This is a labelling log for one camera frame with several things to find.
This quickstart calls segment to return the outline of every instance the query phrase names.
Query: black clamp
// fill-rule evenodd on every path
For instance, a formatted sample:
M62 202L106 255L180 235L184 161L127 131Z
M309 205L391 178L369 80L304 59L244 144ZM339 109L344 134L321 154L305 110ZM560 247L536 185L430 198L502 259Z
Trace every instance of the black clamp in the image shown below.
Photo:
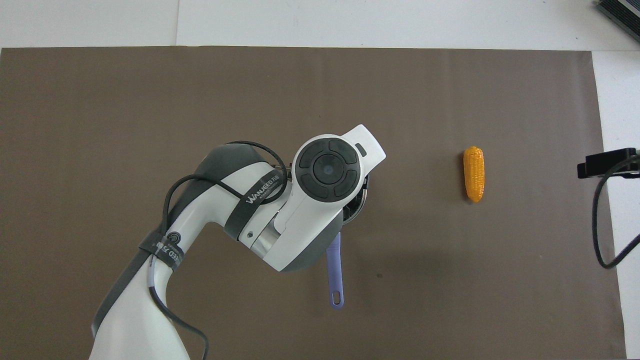
M138 247L149 254L155 255L163 263L175 270L184 259L184 251L166 236L152 231L145 237Z
M635 147L626 147L585 157L585 162L578 164L578 178L585 179L587 177L602 177L610 168L621 161L628 160L636 155ZM635 179L640 177L640 163L638 161L630 162L623 168L615 171L612 176L621 176L625 179Z

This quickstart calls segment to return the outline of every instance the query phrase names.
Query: black button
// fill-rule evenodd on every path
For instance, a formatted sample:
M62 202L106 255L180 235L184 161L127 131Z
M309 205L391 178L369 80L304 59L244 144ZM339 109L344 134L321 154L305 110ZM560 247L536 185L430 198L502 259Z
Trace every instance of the black button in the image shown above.
M326 140L316 140L310 143L307 148L302 152L298 166L301 168L308 168L311 166L311 160L314 159L322 150L326 148Z
M342 179L344 162L335 155L324 154L314 163L314 175L323 184L335 184Z
M360 145L360 143L357 143L356 147L358 148L358 151L360 151L360 154L363 158L367 156L367 151L362 147L362 145Z
M300 177L300 180L302 180L303 190L306 190L317 197L321 197L322 199L326 199L329 196L329 190L318 185L313 178L311 178L311 175L304 174Z
M342 139L329 140L329 149L342 155L347 164L353 164L358 160L358 154Z
M342 183L333 189L335 196L341 197L347 193L351 193L355 188L357 179L358 172L356 170L347 171L347 176L344 178Z

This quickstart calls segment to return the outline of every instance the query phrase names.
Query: gray button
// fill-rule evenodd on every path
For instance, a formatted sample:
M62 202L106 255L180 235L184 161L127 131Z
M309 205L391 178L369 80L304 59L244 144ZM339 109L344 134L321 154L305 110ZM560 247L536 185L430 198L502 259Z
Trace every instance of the gray button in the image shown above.
M329 141L329 149L342 155L347 164L353 164L358 160L358 154L351 145L342 139L334 138Z
M324 139L318 139L310 143L300 156L300 160L298 162L299 166L301 168L308 168L311 166L311 160L313 160L314 157L322 150L326 149L326 143L327 141Z
M353 191L358 179L358 172L356 170L347 171L347 176L344 177L342 183L333 189L336 197L341 197Z
M367 156L367 151L362 147L362 144L357 143L356 147L358 148L358 151L360 151L360 154L362 155L363 158Z
M329 196L329 190L327 190L325 187L318 185L313 178L311 178L311 175L309 174L304 174L302 175L302 177L300 178L300 180L302 181L302 190L305 190L306 192L310 192L311 194L320 197L322 199L326 199Z

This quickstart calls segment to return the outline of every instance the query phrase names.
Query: black cable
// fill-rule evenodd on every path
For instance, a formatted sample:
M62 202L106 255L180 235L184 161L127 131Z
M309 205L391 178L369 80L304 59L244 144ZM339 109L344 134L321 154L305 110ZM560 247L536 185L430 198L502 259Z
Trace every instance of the black cable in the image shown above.
M230 192L231 194L235 195L238 199L242 197L241 193L235 191L231 186L223 183L220 180L209 179L206 176L197 175L197 174L187 175L187 176L179 179L178 181L176 181L171 186L171 188L169 188L169 191L166 193L166 196L164 197L164 206L163 206L163 211L162 211L162 224L160 226L160 233L161 234L166 234L166 232L169 230L169 204L171 203L171 197L173 196L173 193L176 191L178 186L182 185L186 181L194 180L194 179L208 181L208 182L212 183L213 185L220 185L220 187L222 187L226 191Z
M154 303L156 303L157 308L160 310L160 312L162 312L162 314L164 314L166 317L168 317L169 319L171 319L173 322L177 323L181 327L191 332L194 332L195 334L197 334L199 337L202 338L202 341L204 341L204 351L202 352L202 360L206 360L207 354L209 353L209 339L207 338L207 335L205 335L205 333L202 332L200 329L197 329L196 327L193 327L188 323L182 321L182 319L180 319L176 314L172 313L172 311L169 310L169 308L163 304L162 300L160 300L160 297L158 297L155 286L149 286L149 293L151 294L151 298L154 299Z
M615 164L611 169L609 169L609 171L607 171L602 176L602 178L600 179L600 182L598 183L598 186L596 186L596 192L593 195L593 207L591 209L591 232L593 234L593 247L596 251L596 257L598 258L598 263L600 264L600 266L602 266L605 269L613 268L614 266L619 264L620 261L622 261L622 259L624 259L625 256L627 256L628 253L631 252L631 250L633 250L634 247L638 245L638 243L640 243L640 234L638 234L633 240L631 240L631 242L613 259L613 261L611 261L608 264L604 262L604 260L602 259L602 254L600 253L600 245L598 244L598 200L600 199L600 192L602 191L602 187L604 186L604 183L606 183L607 180L616 171L639 160L640 160L640 155L633 155Z

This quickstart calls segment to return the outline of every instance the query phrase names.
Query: robot end effector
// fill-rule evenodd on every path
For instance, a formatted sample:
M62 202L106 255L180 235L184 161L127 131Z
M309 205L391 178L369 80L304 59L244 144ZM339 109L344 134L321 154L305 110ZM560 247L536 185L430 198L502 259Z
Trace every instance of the robot end effector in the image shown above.
M291 192L252 250L278 271L306 268L320 258L343 224L343 208L386 158L363 125L305 142L292 163Z

